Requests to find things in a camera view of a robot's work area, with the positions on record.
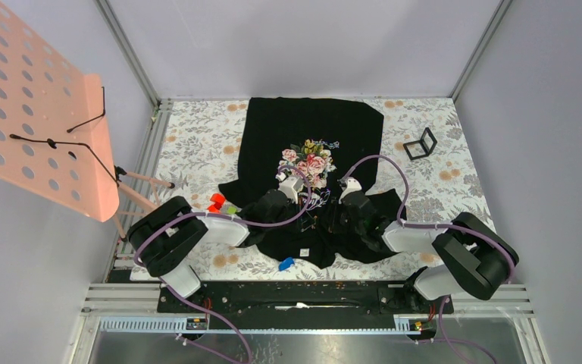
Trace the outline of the black floral t-shirt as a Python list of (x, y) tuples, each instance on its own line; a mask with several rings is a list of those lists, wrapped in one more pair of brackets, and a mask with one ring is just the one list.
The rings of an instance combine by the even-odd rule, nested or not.
[[(276, 175), (297, 175), (305, 186), (299, 193), (307, 205), (295, 227), (268, 231), (243, 246), (282, 261), (304, 259), (319, 268), (337, 256), (349, 259), (342, 238), (330, 233), (323, 220), (342, 192), (348, 174), (364, 192), (375, 184), (383, 133), (383, 115), (363, 102), (339, 99), (253, 98), (247, 108), (237, 162), (237, 178), (220, 184), (221, 194), (240, 209), (266, 192), (278, 190)], [(314, 227), (305, 215), (317, 217)]]

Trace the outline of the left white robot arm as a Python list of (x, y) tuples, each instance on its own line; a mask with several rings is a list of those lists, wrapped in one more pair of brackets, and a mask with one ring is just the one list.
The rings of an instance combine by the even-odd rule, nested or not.
[(176, 196), (133, 224), (127, 240), (135, 249), (135, 264), (146, 269), (176, 293), (176, 302), (188, 312), (202, 307), (205, 292), (186, 257), (203, 243), (240, 246), (268, 231), (294, 228), (307, 205), (280, 190), (266, 192), (232, 215), (196, 211)]

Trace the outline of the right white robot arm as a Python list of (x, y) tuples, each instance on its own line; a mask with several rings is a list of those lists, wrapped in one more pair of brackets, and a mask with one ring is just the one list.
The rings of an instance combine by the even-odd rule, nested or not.
[(510, 281), (519, 262), (518, 254), (469, 212), (442, 224), (392, 220), (357, 191), (332, 202), (323, 222), (330, 233), (342, 238), (340, 246), (350, 250), (351, 260), (384, 259), (395, 253), (438, 256), (441, 265), (422, 268), (405, 284), (404, 301), (414, 312), (456, 293), (490, 300)]

